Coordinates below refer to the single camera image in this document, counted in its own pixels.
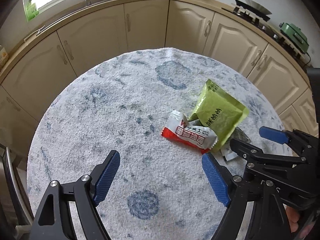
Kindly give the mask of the person's right hand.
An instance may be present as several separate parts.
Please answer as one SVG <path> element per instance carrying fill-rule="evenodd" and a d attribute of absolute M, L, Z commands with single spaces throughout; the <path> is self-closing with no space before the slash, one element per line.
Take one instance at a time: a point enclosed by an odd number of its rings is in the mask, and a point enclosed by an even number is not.
<path fill-rule="evenodd" d="M 298 211 L 289 206 L 285 207 L 285 211 L 289 220 L 291 232 L 296 232 L 299 227 L 298 221 L 300 218 Z"/>

